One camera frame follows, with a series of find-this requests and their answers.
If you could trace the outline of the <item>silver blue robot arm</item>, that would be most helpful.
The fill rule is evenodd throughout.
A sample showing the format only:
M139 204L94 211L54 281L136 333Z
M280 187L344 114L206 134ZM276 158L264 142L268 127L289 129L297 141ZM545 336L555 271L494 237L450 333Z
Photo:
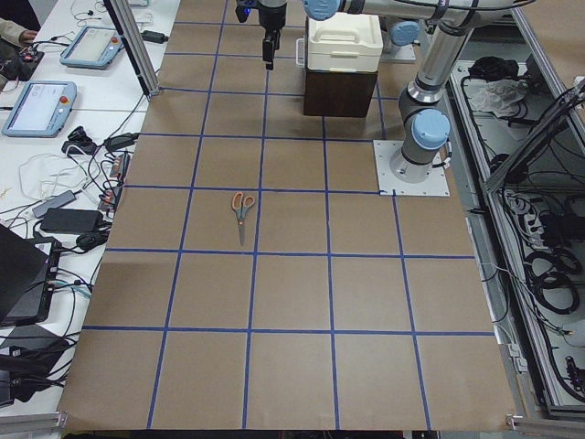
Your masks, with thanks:
M405 140L399 155L414 166L432 163L447 142L450 123L436 109L469 34L526 1L305 1L305 14L324 21L338 12L429 20L436 25L416 77L399 97Z

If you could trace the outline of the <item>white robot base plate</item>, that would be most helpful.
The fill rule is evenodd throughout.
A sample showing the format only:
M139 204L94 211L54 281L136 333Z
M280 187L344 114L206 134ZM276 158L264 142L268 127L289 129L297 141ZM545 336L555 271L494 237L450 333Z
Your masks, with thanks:
M437 152L431 164L418 166L402 156L402 141L374 140L378 193L398 197L449 197L445 169Z

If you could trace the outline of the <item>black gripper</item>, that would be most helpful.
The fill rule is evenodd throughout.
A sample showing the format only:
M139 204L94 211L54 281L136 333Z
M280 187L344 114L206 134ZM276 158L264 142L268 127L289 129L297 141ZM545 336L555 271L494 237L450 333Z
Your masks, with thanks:
M266 70L273 70L274 56L280 48L281 29L286 23L286 0L258 0L259 23L266 30L262 40L262 60Z

